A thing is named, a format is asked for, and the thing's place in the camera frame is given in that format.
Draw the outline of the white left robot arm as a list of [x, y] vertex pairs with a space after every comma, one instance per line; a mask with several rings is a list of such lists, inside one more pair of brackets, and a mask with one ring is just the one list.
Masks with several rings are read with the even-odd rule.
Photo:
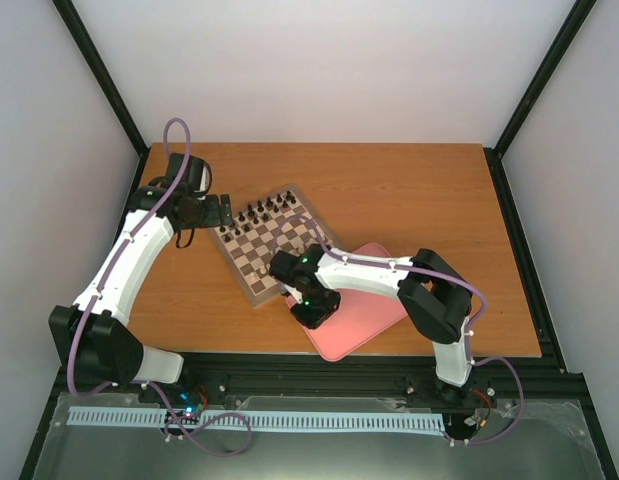
[[52, 310], [48, 323], [72, 392], [82, 374], [103, 386], [162, 383], [163, 392], [179, 403], [195, 395], [197, 378], [183, 368], [183, 357], [144, 345], [128, 323], [165, 246], [174, 242], [185, 248], [183, 232], [230, 225], [230, 198], [210, 194], [211, 184], [205, 160], [170, 154], [165, 174], [131, 195], [122, 231], [89, 286], [71, 306]]

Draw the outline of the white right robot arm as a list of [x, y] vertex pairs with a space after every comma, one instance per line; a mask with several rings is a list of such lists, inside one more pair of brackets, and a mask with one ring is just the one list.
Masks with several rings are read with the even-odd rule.
[[342, 290], [399, 302], [432, 342], [438, 380], [455, 388], [467, 383], [472, 366], [465, 331], [473, 293], [435, 252], [381, 258], [313, 244], [301, 255], [276, 252], [269, 274], [295, 299], [292, 316], [310, 330], [337, 312]]

